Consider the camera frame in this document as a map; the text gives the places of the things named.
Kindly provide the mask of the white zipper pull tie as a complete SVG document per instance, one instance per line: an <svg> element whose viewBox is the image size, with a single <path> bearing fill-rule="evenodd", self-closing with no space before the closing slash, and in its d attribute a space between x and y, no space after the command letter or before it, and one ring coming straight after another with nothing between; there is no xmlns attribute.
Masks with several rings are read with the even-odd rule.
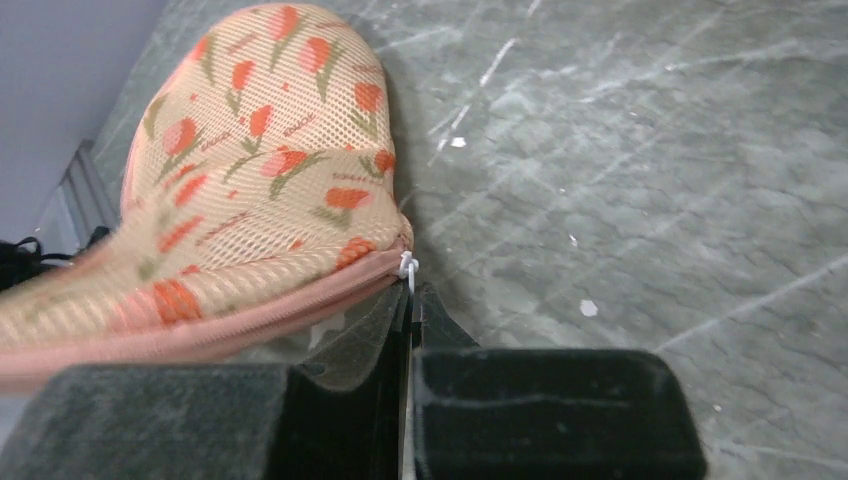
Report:
<svg viewBox="0 0 848 480"><path fill-rule="evenodd" d="M406 283L411 296L415 294L417 284L416 274L418 270L419 261L414 257L413 253L409 250L403 251L398 268L398 278Z"/></svg>

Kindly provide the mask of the floral mesh laundry bag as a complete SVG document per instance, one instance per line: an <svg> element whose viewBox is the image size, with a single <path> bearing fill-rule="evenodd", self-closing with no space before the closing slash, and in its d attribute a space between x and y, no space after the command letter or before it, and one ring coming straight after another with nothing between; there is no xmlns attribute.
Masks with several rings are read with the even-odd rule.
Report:
<svg viewBox="0 0 848 480"><path fill-rule="evenodd" d="M148 105L120 225L2 294L2 390L224 358L387 286L413 244L395 165L385 74L348 23L310 4L225 17Z"/></svg>

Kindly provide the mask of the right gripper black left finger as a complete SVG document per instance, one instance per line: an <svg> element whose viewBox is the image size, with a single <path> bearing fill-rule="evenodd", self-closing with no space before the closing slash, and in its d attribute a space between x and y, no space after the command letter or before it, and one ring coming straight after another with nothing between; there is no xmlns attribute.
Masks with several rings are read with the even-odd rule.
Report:
<svg viewBox="0 0 848 480"><path fill-rule="evenodd" d="M396 479L408 291L371 296L298 363L86 365L53 377L5 479Z"/></svg>

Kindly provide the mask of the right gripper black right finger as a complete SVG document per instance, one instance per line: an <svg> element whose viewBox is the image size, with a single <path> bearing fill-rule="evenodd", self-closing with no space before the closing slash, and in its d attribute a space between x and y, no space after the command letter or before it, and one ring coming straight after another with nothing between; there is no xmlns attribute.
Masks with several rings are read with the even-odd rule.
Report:
<svg viewBox="0 0 848 480"><path fill-rule="evenodd" d="M411 317L420 479L703 479L708 462L670 366L617 348L479 345L421 285Z"/></svg>

